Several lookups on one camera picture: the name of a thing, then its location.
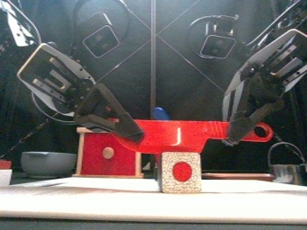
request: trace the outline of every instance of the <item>red handle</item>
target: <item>red handle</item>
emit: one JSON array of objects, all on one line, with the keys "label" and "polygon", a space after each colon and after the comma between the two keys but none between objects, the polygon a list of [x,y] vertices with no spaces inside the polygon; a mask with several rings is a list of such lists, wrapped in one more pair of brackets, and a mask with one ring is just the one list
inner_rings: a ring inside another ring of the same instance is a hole
[{"label": "red handle", "polygon": [[[221,121],[181,121],[181,120],[142,120],[137,123],[146,135],[141,143],[135,143],[114,134],[117,140],[141,153],[161,154],[163,152],[201,153],[209,139],[227,138],[229,122]],[[273,129],[259,123],[266,136],[259,137],[251,132],[243,141],[266,142],[273,137]]]}]

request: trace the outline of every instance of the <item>metal pot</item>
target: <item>metal pot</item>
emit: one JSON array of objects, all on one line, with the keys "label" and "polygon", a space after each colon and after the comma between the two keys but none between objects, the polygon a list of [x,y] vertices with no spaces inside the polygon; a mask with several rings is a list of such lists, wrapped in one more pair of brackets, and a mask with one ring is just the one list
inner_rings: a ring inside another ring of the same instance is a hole
[{"label": "metal pot", "polygon": [[[298,153],[293,153],[302,159],[302,164],[271,164],[271,152],[274,148],[281,145],[291,146],[298,151]],[[302,151],[295,145],[289,142],[279,142],[274,144],[269,150],[267,161],[271,174],[275,176],[274,182],[307,185],[307,163],[303,158]]]},{"label": "metal pot", "polygon": [[22,168],[32,178],[55,178],[72,175],[78,155],[55,152],[23,152]]}]

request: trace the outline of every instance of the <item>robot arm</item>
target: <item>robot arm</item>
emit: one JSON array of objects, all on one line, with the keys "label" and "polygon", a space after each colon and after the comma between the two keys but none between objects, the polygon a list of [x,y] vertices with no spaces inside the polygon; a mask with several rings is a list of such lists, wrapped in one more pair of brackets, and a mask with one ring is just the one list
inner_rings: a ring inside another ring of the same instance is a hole
[{"label": "robot arm", "polygon": [[18,71],[18,78],[54,110],[95,132],[138,142],[145,132],[103,83],[60,51],[42,44]]},{"label": "robot arm", "polygon": [[223,100],[227,145],[237,145],[257,123],[283,108],[283,93],[306,72],[307,36],[294,29],[251,56],[233,78]]}]

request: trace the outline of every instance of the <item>black backdrop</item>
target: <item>black backdrop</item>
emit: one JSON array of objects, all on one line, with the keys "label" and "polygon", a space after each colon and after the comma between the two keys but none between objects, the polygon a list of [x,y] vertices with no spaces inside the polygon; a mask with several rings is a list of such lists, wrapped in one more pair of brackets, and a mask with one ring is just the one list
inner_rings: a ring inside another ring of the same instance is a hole
[{"label": "black backdrop", "polygon": [[[70,53],[72,11],[76,2],[20,1],[24,13],[39,28],[42,41],[54,41],[66,54]],[[97,81],[107,84],[135,119],[151,119],[153,107],[161,106],[170,113],[171,119],[222,120],[223,94],[242,62],[235,53],[223,60],[198,57],[186,43],[187,28],[191,22],[203,16],[238,14],[239,40],[249,42],[274,21],[271,1],[125,2],[131,12],[131,20],[129,34],[121,46],[102,58],[85,53],[82,64]],[[107,13],[114,28],[122,33],[127,21],[123,8],[114,0],[89,1],[79,11],[78,21],[86,20],[98,12]],[[153,26],[157,31],[155,37],[151,33]],[[78,153],[78,127],[50,120],[36,132],[47,118],[34,106],[30,90],[16,79],[18,66],[2,66],[0,70],[2,154],[7,153],[32,131],[34,135],[6,157],[14,160],[16,169],[20,167],[19,158],[23,151]],[[295,105],[298,101],[298,104],[305,105],[302,87],[286,95],[286,108],[267,118],[266,122],[285,141],[305,148],[303,123],[298,123],[301,110]],[[230,147],[218,140],[210,140],[202,154],[203,170],[266,172],[267,150],[274,143],[275,140],[265,144],[242,142],[238,146]],[[287,153],[279,154],[275,158],[279,163],[297,163],[295,158]]]}]

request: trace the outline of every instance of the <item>gray bowl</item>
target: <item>gray bowl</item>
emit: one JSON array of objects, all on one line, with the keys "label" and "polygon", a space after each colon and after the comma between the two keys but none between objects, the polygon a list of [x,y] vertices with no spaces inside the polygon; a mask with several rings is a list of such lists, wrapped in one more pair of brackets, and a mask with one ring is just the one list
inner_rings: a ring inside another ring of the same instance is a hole
[{"label": "gray bowl", "polygon": [[22,168],[32,178],[56,178],[72,175],[78,155],[55,152],[23,152]]}]

